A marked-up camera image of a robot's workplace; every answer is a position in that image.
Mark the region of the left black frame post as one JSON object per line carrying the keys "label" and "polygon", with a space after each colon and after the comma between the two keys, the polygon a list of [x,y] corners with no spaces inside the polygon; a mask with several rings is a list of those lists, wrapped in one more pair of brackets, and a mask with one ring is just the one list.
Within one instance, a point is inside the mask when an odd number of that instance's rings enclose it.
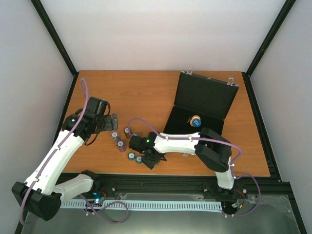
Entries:
{"label": "left black frame post", "polygon": [[50,35],[52,41],[54,42],[55,46],[57,47],[61,57],[63,58],[67,68],[69,69],[72,76],[76,77],[78,71],[76,70],[72,60],[69,57],[48,13],[46,12],[42,2],[40,0],[30,0],[34,9],[36,10],[38,16],[40,17],[42,23],[44,24],[48,34]]}

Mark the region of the purple chip stack lower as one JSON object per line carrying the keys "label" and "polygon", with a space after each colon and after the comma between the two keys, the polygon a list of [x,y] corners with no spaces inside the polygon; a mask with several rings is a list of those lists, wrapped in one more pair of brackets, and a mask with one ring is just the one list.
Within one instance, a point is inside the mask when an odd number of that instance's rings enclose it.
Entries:
{"label": "purple chip stack lower", "polygon": [[126,151],[126,146],[123,140],[119,140],[117,142],[117,148],[121,153],[124,153]]}

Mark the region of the right black frame post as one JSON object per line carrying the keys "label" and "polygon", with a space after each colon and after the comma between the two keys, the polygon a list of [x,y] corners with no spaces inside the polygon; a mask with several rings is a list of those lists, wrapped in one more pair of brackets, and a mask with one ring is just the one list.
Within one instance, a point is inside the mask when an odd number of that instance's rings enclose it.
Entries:
{"label": "right black frame post", "polygon": [[269,48],[271,42],[273,41],[274,37],[276,36],[277,32],[279,31],[280,27],[282,26],[284,20],[286,19],[287,15],[291,11],[295,3],[296,0],[286,0],[284,2],[283,6],[281,7],[279,13],[277,14],[273,24],[271,25],[269,31],[267,32],[264,40],[262,41],[257,53],[255,54],[251,64],[249,65],[246,71],[247,78],[251,78],[253,72],[260,63],[265,52]]}

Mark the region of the purple chip stack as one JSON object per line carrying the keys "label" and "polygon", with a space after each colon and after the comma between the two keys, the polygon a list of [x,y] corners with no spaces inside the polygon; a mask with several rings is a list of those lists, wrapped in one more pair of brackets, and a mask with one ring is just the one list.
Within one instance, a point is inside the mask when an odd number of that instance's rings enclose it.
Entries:
{"label": "purple chip stack", "polygon": [[126,146],[123,140],[119,140],[117,142],[117,148],[121,153],[124,153],[126,151]]}
{"label": "purple chip stack", "polygon": [[117,142],[120,140],[118,131],[113,131],[111,133],[111,138],[114,141],[114,143],[117,144]]}

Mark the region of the blue short stack left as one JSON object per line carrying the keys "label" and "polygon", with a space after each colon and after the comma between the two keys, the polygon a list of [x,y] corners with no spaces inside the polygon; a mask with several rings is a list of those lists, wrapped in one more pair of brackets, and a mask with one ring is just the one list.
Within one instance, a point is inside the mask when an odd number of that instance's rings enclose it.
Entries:
{"label": "blue short stack left", "polygon": [[129,160],[135,160],[136,159],[136,154],[134,152],[129,152],[127,155]]}

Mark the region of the blue short stack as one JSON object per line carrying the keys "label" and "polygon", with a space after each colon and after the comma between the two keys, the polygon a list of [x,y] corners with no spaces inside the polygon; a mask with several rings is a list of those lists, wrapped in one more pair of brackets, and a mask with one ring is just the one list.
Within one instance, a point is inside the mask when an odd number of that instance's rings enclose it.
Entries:
{"label": "blue short stack", "polygon": [[136,157],[136,163],[141,164],[142,163],[142,156]]}
{"label": "blue short stack", "polygon": [[135,160],[136,159],[136,154],[134,152],[129,152],[127,155],[129,160]]}

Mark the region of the black frame post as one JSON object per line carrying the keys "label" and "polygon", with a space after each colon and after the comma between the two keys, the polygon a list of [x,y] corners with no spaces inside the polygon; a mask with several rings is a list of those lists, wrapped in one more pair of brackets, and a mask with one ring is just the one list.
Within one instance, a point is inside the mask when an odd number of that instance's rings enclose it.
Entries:
{"label": "black frame post", "polygon": [[295,3],[296,0],[286,0],[284,2],[283,6],[281,7],[279,13],[277,14],[273,24],[271,25],[269,31],[267,32],[264,40],[262,41],[257,53],[255,54],[251,64],[249,65],[246,71],[247,78],[251,78],[253,72],[260,63],[265,52],[269,48],[271,42],[273,41],[274,37],[276,36],[277,32],[279,31],[280,27],[282,26],[284,20],[286,19],[287,15],[291,11]]}
{"label": "black frame post", "polygon": [[42,23],[44,24],[48,34],[50,35],[52,41],[54,42],[55,46],[57,47],[61,57],[63,58],[67,68],[69,69],[72,76],[76,77],[78,71],[76,70],[72,60],[69,57],[48,13],[46,12],[42,2],[40,0],[30,0],[34,9],[36,10],[38,16],[40,17]]}

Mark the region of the blue round blind button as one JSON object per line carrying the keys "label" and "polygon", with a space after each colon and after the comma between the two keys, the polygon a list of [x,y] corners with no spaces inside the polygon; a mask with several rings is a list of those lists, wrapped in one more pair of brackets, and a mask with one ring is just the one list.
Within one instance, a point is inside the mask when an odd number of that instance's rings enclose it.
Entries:
{"label": "blue round blind button", "polygon": [[201,126],[201,120],[191,121],[191,125],[193,127],[200,127]]}

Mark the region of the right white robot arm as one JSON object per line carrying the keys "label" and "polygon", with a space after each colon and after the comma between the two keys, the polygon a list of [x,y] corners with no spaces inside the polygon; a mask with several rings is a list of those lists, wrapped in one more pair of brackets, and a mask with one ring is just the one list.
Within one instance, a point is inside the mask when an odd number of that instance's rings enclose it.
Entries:
{"label": "right white robot arm", "polygon": [[232,157],[231,143],[209,128],[186,135],[171,135],[150,132],[147,137],[133,135],[129,148],[143,155],[142,162],[149,168],[167,153],[182,153],[197,156],[203,164],[214,171],[217,184],[222,189],[231,190],[234,176],[230,167]]}

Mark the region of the black poker set case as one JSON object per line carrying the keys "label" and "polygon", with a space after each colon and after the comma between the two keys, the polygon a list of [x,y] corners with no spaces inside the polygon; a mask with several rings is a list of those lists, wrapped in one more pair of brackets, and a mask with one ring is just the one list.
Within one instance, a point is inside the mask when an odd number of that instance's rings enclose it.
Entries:
{"label": "black poker set case", "polygon": [[[183,135],[210,128],[221,135],[238,89],[234,83],[180,72],[174,105],[163,132]],[[200,127],[191,125],[195,115],[200,116]]]}

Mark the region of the blue short stack right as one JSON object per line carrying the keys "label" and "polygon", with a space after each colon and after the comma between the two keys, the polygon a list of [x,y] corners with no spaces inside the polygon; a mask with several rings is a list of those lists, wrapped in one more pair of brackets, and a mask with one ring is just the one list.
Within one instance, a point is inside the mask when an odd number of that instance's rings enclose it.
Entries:
{"label": "blue short stack right", "polygon": [[142,156],[136,157],[136,163],[141,164],[142,163]]}

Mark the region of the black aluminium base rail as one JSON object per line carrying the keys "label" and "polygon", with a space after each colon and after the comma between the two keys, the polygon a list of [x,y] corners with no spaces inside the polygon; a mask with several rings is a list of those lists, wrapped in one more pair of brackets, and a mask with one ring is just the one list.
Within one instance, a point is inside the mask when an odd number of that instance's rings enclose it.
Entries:
{"label": "black aluminium base rail", "polygon": [[256,182],[250,177],[242,177],[235,181],[232,190],[223,190],[217,186],[215,176],[165,176],[165,175],[110,175],[99,174],[100,187],[104,188],[108,197],[116,198],[118,194],[191,194],[203,195],[205,199],[234,201],[241,197],[238,192],[247,191],[245,197],[261,195],[286,195],[293,199],[294,195],[288,182],[277,178],[257,177]]}

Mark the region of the brown tall chip stack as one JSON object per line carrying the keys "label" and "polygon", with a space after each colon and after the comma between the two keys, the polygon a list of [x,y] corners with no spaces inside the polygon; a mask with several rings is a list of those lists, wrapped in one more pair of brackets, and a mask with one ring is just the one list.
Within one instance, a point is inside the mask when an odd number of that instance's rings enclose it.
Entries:
{"label": "brown tall chip stack", "polygon": [[124,128],[123,132],[124,132],[124,134],[125,134],[125,136],[126,136],[127,139],[130,139],[130,138],[131,138],[131,135],[132,135],[132,134],[131,134],[131,130],[130,130],[129,127]]}

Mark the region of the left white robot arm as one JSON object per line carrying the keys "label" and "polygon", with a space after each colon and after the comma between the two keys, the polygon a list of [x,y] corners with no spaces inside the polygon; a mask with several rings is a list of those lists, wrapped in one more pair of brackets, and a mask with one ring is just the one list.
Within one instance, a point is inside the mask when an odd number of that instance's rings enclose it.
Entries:
{"label": "left white robot arm", "polygon": [[73,154],[92,134],[118,129],[117,114],[95,117],[70,115],[58,137],[35,171],[24,181],[16,182],[11,191],[21,207],[45,221],[52,219],[61,205],[88,193],[97,196],[102,189],[99,175],[82,171],[61,184],[57,180]]}

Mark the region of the purple chip stack upper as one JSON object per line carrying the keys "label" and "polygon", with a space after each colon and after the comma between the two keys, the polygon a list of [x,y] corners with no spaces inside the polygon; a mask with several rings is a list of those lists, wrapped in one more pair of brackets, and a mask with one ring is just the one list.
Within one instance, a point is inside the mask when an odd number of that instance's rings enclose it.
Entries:
{"label": "purple chip stack upper", "polygon": [[117,142],[120,140],[118,131],[113,131],[111,133],[111,138],[114,141],[114,143],[117,144]]}

